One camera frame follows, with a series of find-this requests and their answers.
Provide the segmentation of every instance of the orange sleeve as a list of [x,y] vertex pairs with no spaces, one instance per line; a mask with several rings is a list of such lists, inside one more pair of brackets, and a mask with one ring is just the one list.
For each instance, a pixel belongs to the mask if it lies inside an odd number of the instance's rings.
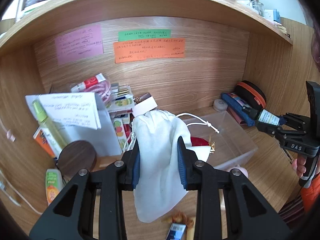
[[311,181],[309,188],[301,189],[304,210],[308,212],[320,193],[320,174]]

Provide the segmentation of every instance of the wooden shelf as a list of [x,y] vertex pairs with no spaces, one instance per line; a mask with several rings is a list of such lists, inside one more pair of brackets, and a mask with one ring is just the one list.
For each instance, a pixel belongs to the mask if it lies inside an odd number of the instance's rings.
[[81,25],[138,16],[205,20],[271,35],[292,44],[270,22],[234,0],[51,0],[6,33],[0,40],[0,55]]

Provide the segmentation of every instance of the wooden back panel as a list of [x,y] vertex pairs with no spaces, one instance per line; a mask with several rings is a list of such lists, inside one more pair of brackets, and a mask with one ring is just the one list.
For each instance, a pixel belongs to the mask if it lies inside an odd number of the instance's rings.
[[[135,95],[150,92],[161,109],[179,113],[211,106],[213,99],[232,91],[242,78],[249,36],[246,31],[177,17],[134,17],[100,24],[104,54],[97,57],[58,66],[54,44],[58,35],[34,45],[47,92],[53,83],[79,83],[102,72],[112,82],[130,85]],[[172,37],[186,38],[186,57],[115,64],[113,43],[118,41],[118,32],[150,28],[171,29]]]

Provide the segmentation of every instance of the green sticky note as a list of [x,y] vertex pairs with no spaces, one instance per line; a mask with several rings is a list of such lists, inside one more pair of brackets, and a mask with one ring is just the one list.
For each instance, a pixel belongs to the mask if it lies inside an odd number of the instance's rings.
[[170,38],[171,30],[145,29],[119,32],[119,41],[132,41],[153,38]]

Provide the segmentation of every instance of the blue gripper pad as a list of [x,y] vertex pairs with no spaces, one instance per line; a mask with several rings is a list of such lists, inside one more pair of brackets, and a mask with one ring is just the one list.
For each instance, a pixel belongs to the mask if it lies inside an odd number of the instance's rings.
[[134,162],[133,171],[132,171],[132,186],[134,189],[139,183],[139,177],[140,177],[140,151],[138,151],[137,158]]
[[182,149],[181,149],[179,143],[178,143],[178,169],[179,169],[181,184],[183,185],[183,188],[186,189],[187,170],[186,170],[186,166],[185,166],[184,159],[182,156]]

